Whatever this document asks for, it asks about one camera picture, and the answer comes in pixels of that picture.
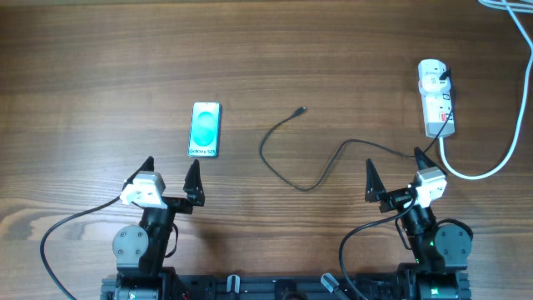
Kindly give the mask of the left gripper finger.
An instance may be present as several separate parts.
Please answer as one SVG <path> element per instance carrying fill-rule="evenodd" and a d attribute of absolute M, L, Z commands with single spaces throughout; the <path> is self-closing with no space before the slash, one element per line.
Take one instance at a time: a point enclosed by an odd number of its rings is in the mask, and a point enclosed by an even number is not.
<path fill-rule="evenodd" d="M 183 191 L 187 194 L 187 201 L 190 202 L 192 206 L 204 206 L 205 193 L 200 174 L 200 162 L 197 159 L 195 159 L 189 167 L 185 177 Z"/>
<path fill-rule="evenodd" d="M 133 179 L 136 175 L 138 175 L 139 172 L 153 172 L 155 170 L 154 167 L 154 158 L 152 156 L 149 156 L 144 163 L 136 170 L 128 179 L 124 181 L 123 186 L 126 187 L 128 184 L 133 183 Z"/>

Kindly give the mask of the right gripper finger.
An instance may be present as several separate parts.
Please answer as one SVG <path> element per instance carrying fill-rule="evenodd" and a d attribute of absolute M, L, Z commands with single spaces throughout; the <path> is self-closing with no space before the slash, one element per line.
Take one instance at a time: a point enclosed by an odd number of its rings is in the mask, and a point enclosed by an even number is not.
<path fill-rule="evenodd" d="M 373 161 L 366 160 L 366 195 L 365 200 L 369 203 L 383 201 L 386 198 L 386 189 L 376 170 Z"/>
<path fill-rule="evenodd" d="M 419 147 L 414 148 L 414 155 L 419 171 L 429 168 L 438 168 L 444 175 L 446 175 L 446 171 L 442 167 L 437 165 L 435 162 L 433 162 L 429 157 L 427 157 L 425 152 L 422 151 Z"/>

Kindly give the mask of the Galaxy S25 smartphone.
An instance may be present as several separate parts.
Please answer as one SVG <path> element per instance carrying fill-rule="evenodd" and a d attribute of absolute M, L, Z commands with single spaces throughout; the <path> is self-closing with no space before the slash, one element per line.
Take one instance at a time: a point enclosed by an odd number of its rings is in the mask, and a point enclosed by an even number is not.
<path fill-rule="evenodd" d="M 188 155 L 215 158 L 218 155 L 222 105 L 219 102 L 195 102 Z"/>

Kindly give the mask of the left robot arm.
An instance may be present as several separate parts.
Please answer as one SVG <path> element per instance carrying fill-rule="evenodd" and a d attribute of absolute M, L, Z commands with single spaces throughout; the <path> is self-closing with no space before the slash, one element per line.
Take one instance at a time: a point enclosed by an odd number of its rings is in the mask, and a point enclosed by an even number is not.
<path fill-rule="evenodd" d="M 192 214 L 194 207 L 202 207 L 205 193 L 200 175 L 200 163 L 194 160 L 187 171 L 183 191 L 185 197 L 163 194 L 166 185 L 155 160 L 146 161 L 124 183 L 119 199 L 126 205 L 142 209 L 137 225 L 118 231 L 112 241 L 117 259 L 117 276 L 102 282 L 101 299 L 188 299 L 190 293 L 173 267 L 164 267 L 172 233 L 178 233 L 175 216 Z"/>

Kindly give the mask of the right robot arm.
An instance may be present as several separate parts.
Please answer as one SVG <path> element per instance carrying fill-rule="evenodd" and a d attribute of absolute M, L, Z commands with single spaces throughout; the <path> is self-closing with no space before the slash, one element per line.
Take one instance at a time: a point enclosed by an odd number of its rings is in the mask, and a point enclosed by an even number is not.
<path fill-rule="evenodd" d="M 354 281 L 367 299 L 470 299 L 464 271 L 471 253 L 473 232 L 465 223 L 437 220 L 431 204 L 446 189 L 447 173 L 418 147 L 413 181 L 388 192 L 372 160 L 366 161 L 366 196 L 380 203 L 380 212 L 395 212 L 396 230 L 414 263 L 401 263 L 395 272 L 358 275 Z"/>

